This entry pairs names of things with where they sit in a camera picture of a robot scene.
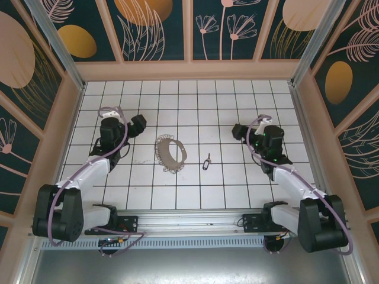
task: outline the white grid mat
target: white grid mat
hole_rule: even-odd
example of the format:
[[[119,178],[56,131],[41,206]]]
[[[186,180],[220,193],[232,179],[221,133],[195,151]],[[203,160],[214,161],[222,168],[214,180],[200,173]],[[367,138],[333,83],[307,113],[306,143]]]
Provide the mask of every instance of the white grid mat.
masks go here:
[[[97,109],[117,105],[128,120],[143,114],[147,127],[129,141],[129,154],[97,182],[85,201],[118,209],[261,208],[278,200],[291,204],[232,136],[236,123],[248,125],[259,114],[272,116],[284,129],[284,154],[314,183],[287,82],[268,80],[88,82],[63,177],[86,161],[99,137]],[[187,151],[186,165],[176,175],[164,173],[155,159],[154,143],[162,134],[177,137]],[[204,171],[208,153],[212,164]]]

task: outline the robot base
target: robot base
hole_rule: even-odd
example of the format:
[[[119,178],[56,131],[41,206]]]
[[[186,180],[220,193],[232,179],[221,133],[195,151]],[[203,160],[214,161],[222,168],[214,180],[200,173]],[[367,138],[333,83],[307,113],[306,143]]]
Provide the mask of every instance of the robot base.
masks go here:
[[[120,235],[122,235],[123,232],[136,233],[138,229],[138,216],[118,216],[116,228],[110,228],[108,226],[103,226],[100,228],[113,230],[113,231],[119,231]],[[109,233],[99,231],[99,230],[94,230],[94,229],[86,230],[84,234],[109,235]]]
[[[245,233],[280,233],[287,230],[274,222],[268,222],[262,214],[243,214],[242,218]]]

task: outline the gray floor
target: gray floor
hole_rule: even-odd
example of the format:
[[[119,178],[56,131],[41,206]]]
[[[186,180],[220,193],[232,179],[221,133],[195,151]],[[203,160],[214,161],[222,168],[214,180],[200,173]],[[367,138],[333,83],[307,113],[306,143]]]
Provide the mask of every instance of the gray floor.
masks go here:
[[[281,254],[262,248],[130,250],[113,259],[97,251],[42,251],[33,284],[313,284],[350,283],[342,258],[306,253],[293,240]]]

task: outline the flower illustration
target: flower illustration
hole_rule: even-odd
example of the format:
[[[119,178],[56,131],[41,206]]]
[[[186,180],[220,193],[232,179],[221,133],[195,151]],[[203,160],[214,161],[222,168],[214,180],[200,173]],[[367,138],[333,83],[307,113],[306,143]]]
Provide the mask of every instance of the flower illustration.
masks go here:
[[[260,3],[261,0],[221,0],[223,13],[221,16],[221,32],[220,32],[220,60],[223,60],[223,30],[224,30],[224,18],[226,8],[233,6],[248,6]]]
[[[227,17],[227,27],[229,29],[230,38],[232,39],[230,59],[233,59],[233,45],[235,40],[256,36],[256,29],[254,29],[254,26],[254,15],[250,17],[240,16],[237,22],[236,15]]]
[[[28,161],[27,159],[24,159],[20,157],[19,155],[12,152],[12,144],[14,141],[14,138],[16,136],[16,129],[17,129],[17,123],[13,120],[9,120],[8,124],[5,121],[5,119],[2,117],[0,118],[0,153],[2,154],[11,154],[15,156],[16,158],[19,158],[20,160],[31,164],[31,161]],[[11,172],[15,173],[16,175],[22,176],[24,178],[27,177],[26,174],[21,173],[15,169],[12,169],[10,167],[7,167],[0,163],[0,167]]]
[[[8,126],[5,119],[0,118],[0,153],[9,154],[12,152],[12,143],[16,135],[17,124],[9,120]]]
[[[200,30],[201,38],[203,39],[203,50],[204,50],[205,59],[208,60],[207,51],[205,50],[205,44],[204,44],[204,34],[213,33],[214,31],[218,31],[219,25],[216,25],[217,21],[214,18],[214,15],[213,16],[205,16],[204,19],[202,18],[202,16],[197,16],[196,17],[196,24]]]

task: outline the vent slot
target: vent slot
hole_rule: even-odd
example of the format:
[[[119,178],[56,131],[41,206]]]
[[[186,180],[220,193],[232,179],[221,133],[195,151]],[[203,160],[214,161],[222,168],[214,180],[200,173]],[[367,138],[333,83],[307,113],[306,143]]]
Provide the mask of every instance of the vent slot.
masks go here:
[[[65,241],[59,247],[53,247],[48,240],[41,244],[42,250],[98,250],[99,240],[104,238],[80,238],[74,243]],[[130,245],[135,238],[123,243],[115,243],[104,247],[104,250],[123,249]],[[175,238],[149,238],[140,240],[131,249],[205,249],[222,247],[262,247],[263,236],[249,235],[236,237],[175,237]]]

